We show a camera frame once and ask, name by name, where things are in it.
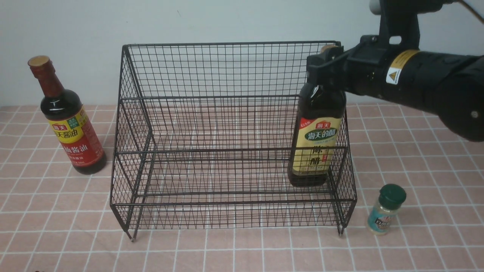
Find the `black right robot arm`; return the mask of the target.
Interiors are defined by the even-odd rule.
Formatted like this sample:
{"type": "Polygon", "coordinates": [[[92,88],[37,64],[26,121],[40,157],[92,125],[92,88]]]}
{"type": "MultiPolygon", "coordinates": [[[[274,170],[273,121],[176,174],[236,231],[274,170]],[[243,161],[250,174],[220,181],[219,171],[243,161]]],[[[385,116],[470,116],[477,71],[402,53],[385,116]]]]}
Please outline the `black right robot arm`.
{"type": "Polygon", "coordinates": [[[420,51],[363,36],[354,48],[325,46],[307,58],[307,81],[440,118],[471,142],[484,139],[483,57],[420,51]]]}

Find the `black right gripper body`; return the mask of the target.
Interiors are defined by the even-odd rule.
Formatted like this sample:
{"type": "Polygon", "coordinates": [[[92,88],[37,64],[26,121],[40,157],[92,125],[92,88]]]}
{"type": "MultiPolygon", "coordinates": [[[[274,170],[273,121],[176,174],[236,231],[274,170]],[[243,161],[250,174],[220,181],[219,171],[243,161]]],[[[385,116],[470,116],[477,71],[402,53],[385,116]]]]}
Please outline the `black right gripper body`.
{"type": "Polygon", "coordinates": [[[362,36],[349,50],[325,45],[318,54],[307,57],[307,83],[327,90],[345,91],[359,96],[385,99],[384,87],[390,57],[397,44],[380,42],[379,36],[362,36]]]}

